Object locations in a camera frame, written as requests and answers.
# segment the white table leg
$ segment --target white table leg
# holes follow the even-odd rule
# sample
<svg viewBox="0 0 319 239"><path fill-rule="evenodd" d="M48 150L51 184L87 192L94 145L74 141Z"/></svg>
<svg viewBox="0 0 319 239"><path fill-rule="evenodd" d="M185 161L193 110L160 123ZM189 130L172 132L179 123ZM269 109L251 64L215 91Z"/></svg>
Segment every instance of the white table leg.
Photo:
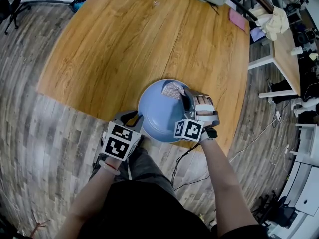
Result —
<svg viewBox="0 0 319 239"><path fill-rule="evenodd" d="M301 126L301 127L315 127L315 124L295 124L295 126Z"/></svg>
<svg viewBox="0 0 319 239"><path fill-rule="evenodd" d="M297 93L293 90L282 90L282 91L259 93L258 97L269 98L269 97L290 96L290 95L296 95L296 94Z"/></svg>
<svg viewBox="0 0 319 239"><path fill-rule="evenodd" d="M248 70L253 69L255 67L258 67L258 66L267 65L267 64L272 63L272 62L274 62L274 57L272 55L268 55L266 57L263 57L263 58L260 58L260 59L257 59L255 61L250 62L248 64Z"/></svg>

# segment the wrist strap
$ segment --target wrist strap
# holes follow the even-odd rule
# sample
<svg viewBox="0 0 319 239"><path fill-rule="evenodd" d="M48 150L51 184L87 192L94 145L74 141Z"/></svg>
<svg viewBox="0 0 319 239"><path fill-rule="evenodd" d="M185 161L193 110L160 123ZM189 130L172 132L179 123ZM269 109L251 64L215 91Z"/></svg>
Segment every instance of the wrist strap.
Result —
<svg viewBox="0 0 319 239"><path fill-rule="evenodd" d="M105 163L103 160L99 161L99 165L103 167L108 172L114 174L115 176L119 176L121 172L118 169L115 169L112 165L109 165L108 163Z"/></svg>

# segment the floor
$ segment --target floor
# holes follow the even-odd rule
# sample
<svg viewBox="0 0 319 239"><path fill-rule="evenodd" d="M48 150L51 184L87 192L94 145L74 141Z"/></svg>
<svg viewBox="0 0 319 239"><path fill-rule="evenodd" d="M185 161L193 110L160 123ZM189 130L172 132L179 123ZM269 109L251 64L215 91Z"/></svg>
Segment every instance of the floor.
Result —
<svg viewBox="0 0 319 239"><path fill-rule="evenodd" d="M35 218L47 227L35 238L52 238L61 226L70 203L86 184L106 123L38 94L37 81L46 58L73 13L66 5L34 4L18 18L20 28L3 35L0 25L0 202L7 218L27 235ZM251 58L267 53L267 47L251 47ZM275 105L258 98L267 90L266 79L282 76L273 65L248 72L241 118L228 158L244 149L273 120ZM287 120L273 123L231 164L242 184L247 203L258 196L279 192L291 166L289 144L295 145L297 119L286 103L277 105ZM154 142L150 155L171 178L175 161L186 149ZM208 175L202 153L192 152L180 163L175 187ZM208 223L215 218L214 192L209 179L176 190L186 209Z"/></svg>

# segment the pink notebook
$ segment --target pink notebook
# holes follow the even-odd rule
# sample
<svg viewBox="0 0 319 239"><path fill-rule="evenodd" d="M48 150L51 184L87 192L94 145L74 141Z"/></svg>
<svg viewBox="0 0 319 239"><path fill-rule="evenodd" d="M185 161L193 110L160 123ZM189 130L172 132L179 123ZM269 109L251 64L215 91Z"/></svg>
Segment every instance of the pink notebook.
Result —
<svg viewBox="0 0 319 239"><path fill-rule="evenodd" d="M246 19L232 8L229 10L229 19L240 29L245 31Z"/></svg>

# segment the cable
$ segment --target cable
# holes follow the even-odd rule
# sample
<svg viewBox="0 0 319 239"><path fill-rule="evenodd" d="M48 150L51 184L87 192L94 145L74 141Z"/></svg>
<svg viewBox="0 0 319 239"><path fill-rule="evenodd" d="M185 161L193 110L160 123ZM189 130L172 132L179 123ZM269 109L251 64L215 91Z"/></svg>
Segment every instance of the cable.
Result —
<svg viewBox="0 0 319 239"><path fill-rule="evenodd" d="M286 148L285 148L285 152L284 152L284 171L286 172L286 174L288 175L288 171L286 170Z"/></svg>
<svg viewBox="0 0 319 239"><path fill-rule="evenodd" d="M307 93L307 91L308 91L308 88L311 86L311 85L313 85L313 84L318 84L319 82L315 82L315 83L312 83L312 84L310 84L308 87L307 87L307 89L306 89L306 92L305 92L305 94L304 94L304 100L308 100L311 96L307 96L307 98L306 98L306 93Z"/></svg>
<svg viewBox="0 0 319 239"><path fill-rule="evenodd" d="M282 108L280 114L282 114L282 112L284 111L284 109L286 108L286 106L287 106L289 103L290 103L290 100L289 100L289 101L285 104L285 106ZM279 123L280 123L280 124L286 123L286 121L288 120L287 113L285 114L284 120L283 120L282 122L281 122L281 120L278 119L278 118L276 118L276 119L274 120L274 117L273 117L273 121L272 121L268 126L266 126L266 128L257 136L257 138L256 138L255 140L253 140L246 148L244 148L243 150L237 152L236 155L229 161L229 163L231 163L241 152L245 151L250 145L252 145L255 141L257 141L258 138L266 131L266 129L267 129L268 127L270 127L271 125L273 125L273 123L274 123L275 121L277 121L277 120L279 120L279 121L278 121L278 123L276 124L276 126L277 126ZM177 173L178 164L180 163L180 161L181 161L186 155L188 155L192 150L196 149L196 148L198 147L198 145L199 145L199 143L196 144L193 148L189 149L187 152L185 152L181 157L179 157L179 158L177 159L176 164L175 164L175 169L174 169L173 174L172 174L172 177L171 177L171 185L172 185L173 188L174 188L174 179L175 179L175 176L176 176L176 173ZM276 150L274 151L274 153L273 153L273 155L272 155L272 160L273 160L273 156L274 156L275 152L277 151L277 149L278 149L278 147L276 148ZM193 183L196 183L196 182L200 182L200 181L206 180L206 179L208 179L208 178L209 178L209 175L208 175L206 178L204 178L204 179L200 179L200 180L197 180L197 181L194 181L194 182L190 182L190 183L185 183L185 184L179 186L178 188L174 189L174 191L176 191L177 189L180 189L181 187L183 187L183 186L185 186L185 185L190 185L190 184L193 184Z"/></svg>
<svg viewBox="0 0 319 239"><path fill-rule="evenodd" d="M174 189L174 191L180 189L181 187L183 187L183 186L185 186L185 185L190 185L190 184L193 184L193 183L196 183L196 182L199 182L199 181L206 180L206 179L208 179L208 178L209 178L209 175L208 175L206 178L204 178L204 179L201 179L201 180L198 180L198 181L194 181L194 182L190 182L190 183L185 183L185 184L179 186L178 188Z"/></svg>
<svg viewBox="0 0 319 239"><path fill-rule="evenodd" d="M278 118L276 118L275 120L273 120L273 122L271 122L268 126L266 126L266 128L259 134L259 136L257 136L257 138L255 140L253 140L250 144L248 144L248 146L246 148L244 148L243 150L237 152L237 154L229 161L229 163L231 163L241 152L245 151L250 145L252 145L255 141L257 141L258 138L266 131L266 129L268 127L270 127L277 120L278 120Z"/></svg>
<svg viewBox="0 0 319 239"><path fill-rule="evenodd" d="M16 205L15 203L11 202L11 200L9 199L9 197L7 197L7 195L6 195L5 192L2 190L2 188L0 188L0 190L2 191L3 195L7 198L7 200L9 201L9 203L12 205L12 207L13 207L13 209L14 209L15 215L16 215L18 221L19 221L19 224L18 224L18 227L17 227L17 230L19 230L21 221L20 221L20 217L19 217L17 211L20 212L20 209L19 209L18 205Z"/></svg>
<svg viewBox="0 0 319 239"><path fill-rule="evenodd" d="M196 149L199 146L199 143L197 143L194 147L190 148L187 152L185 152L182 156L180 156L177 160L176 160L176 164L175 164L175 169L173 171L173 174L171 176L171 186L174 188L174 179L177 173L177 167L178 164L180 163L180 161L186 156L188 155L192 150Z"/></svg>
<svg viewBox="0 0 319 239"><path fill-rule="evenodd" d="M288 116L287 116L287 113L286 113L283 122L279 121L279 123L285 125L287 120L288 120ZM282 137L283 137L283 132L284 132L284 130L281 131L281 135L280 135L280 138L279 138L279 144L280 144L281 139L282 139ZM271 156L271 163L272 163L273 165L276 165L276 164L277 164L277 163L276 163L276 164L273 163L273 159L274 159L274 155L275 155L276 151L278 150L278 148L279 148L279 145L277 146L277 148L275 149L275 151L273 152L273 154L272 154L272 156Z"/></svg>

